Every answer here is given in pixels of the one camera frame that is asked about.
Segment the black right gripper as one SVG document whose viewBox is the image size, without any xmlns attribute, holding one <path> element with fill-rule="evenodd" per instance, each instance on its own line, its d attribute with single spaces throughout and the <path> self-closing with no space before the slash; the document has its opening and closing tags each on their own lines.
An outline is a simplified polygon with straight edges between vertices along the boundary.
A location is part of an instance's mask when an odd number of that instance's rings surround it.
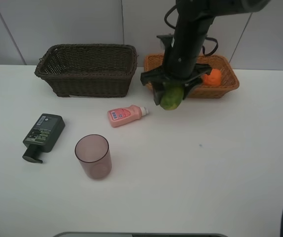
<svg viewBox="0 0 283 237">
<path fill-rule="evenodd" d="M 183 87 L 182 99 L 184 100 L 194 89 L 203 84 L 202 80 L 196 79 L 203 74 L 209 75 L 211 73 L 209 64 L 197 63 L 205 36 L 195 39 L 185 37 L 179 41 L 176 41 L 171 34 L 159 35 L 157 38 L 165 47 L 162 65 L 141 74 L 143 85 L 152 83 L 153 99 L 156 106 L 161 103 L 165 93 L 163 83 L 181 84 Z"/>
</svg>

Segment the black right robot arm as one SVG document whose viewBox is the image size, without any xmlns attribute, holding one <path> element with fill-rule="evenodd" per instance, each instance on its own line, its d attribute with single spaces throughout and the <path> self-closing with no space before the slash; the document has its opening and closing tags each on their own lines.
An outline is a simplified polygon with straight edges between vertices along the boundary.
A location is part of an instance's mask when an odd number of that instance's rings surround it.
<svg viewBox="0 0 283 237">
<path fill-rule="evenodd" d="M 143 85 L 150 83 L 154 102 L 159 105 L 171 86 L 183 90 L 183 98 L 210 74 L 209 64 L 197 62 L 208 30 L 218 16 L 261 11 L 267 0 L 177 0 L 171 10 L 178 11 L 174 34 L 158 38 L 165 47 L 162 65 L 141 74 Z"/>
</svg>

